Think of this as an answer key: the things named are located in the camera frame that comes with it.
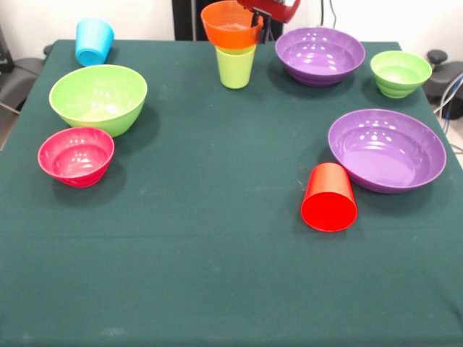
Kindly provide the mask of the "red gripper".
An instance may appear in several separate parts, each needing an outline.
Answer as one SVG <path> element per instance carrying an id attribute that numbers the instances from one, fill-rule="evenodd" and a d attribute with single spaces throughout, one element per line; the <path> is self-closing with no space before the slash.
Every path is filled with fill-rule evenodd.
<path id="1" fill-rule="evenodd" d="M 300 0 L 238 0 L 240 5 L 252 12 L 250 27 L 258 27 L 263 21 L 260 44 L 268 42 L 271 34 L 271 18 L 280 23 L 288 23 L 298 10 L 300 2 Z"/>

